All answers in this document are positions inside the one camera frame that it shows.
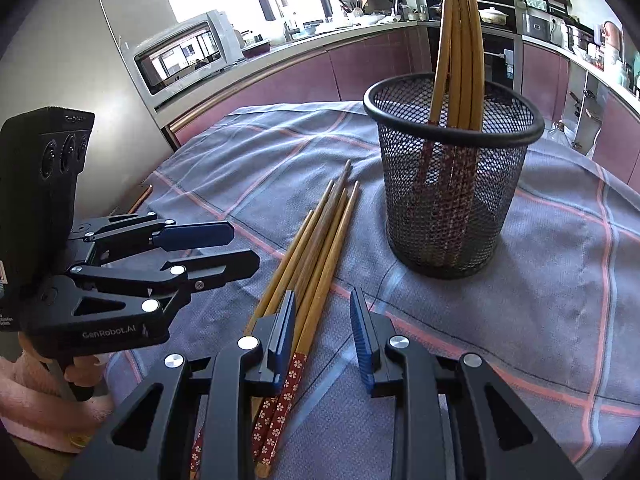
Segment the left hand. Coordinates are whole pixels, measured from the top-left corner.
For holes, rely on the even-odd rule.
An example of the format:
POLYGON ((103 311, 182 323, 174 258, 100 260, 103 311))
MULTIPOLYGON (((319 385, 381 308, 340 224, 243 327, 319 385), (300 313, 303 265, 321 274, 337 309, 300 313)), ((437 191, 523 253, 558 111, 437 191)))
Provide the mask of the left hand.
POLYGON ((73 402, 84 402, 93 397, 94 389, 102 382, 105 367, 98 356, 76 356, 70 362, 60 364, 40 356, 23 332, 19 332, 17 338, 23 350, 18 377, 28 388, 73 402))

